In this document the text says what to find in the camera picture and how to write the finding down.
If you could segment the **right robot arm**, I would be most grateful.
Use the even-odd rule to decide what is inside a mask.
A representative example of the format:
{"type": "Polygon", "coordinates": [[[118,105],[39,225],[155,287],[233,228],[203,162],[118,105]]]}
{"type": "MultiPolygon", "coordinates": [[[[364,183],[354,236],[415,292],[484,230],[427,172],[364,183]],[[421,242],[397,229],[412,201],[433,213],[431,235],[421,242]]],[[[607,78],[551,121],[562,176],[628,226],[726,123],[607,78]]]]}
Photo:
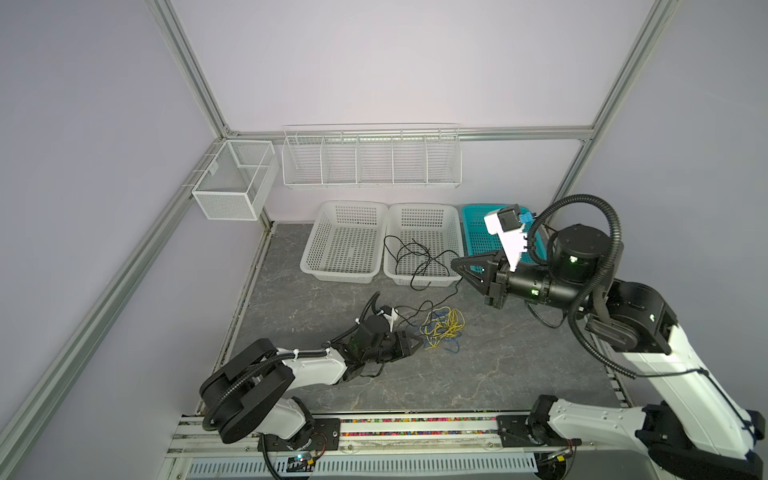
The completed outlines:
{"type": "Polygon", "coordinates": [[[646,379],[661,398],[608,408],[540,396],[520,432],[551,451],[538,461],[541,478],[565,478],[584,443],[639,453],[680,479],[762,477],[755,447],[767,433],[764,416],[726,393],[657,290],[617,278],[622,230],[607,201],[570,195],[531,225],[510,205],[485,224],[501,248],[454,259],[455,273],[492,307],[514,296],[558,309],[592,357],[616,374],[646,379]]]}

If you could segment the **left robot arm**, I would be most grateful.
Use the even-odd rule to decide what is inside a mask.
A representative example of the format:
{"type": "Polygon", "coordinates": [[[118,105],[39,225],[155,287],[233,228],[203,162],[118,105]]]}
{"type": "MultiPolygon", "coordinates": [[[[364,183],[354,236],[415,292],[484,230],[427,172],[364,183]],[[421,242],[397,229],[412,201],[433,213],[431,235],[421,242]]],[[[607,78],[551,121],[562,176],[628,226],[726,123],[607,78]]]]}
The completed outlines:
{"type": "Polygon", "coordinates": [[[279,348],[267,338],[246,347],[199,388],[202,428],[216,432],[225,444],[257,433],[289,449],[308,446],[323,427],[292,391],[349,382],[369,365],[384,367],[423,347],[421,337],[395,328],[400,315],[379,306],[379,296],[369,298],[351,328],[318,349],[279,348]]]}

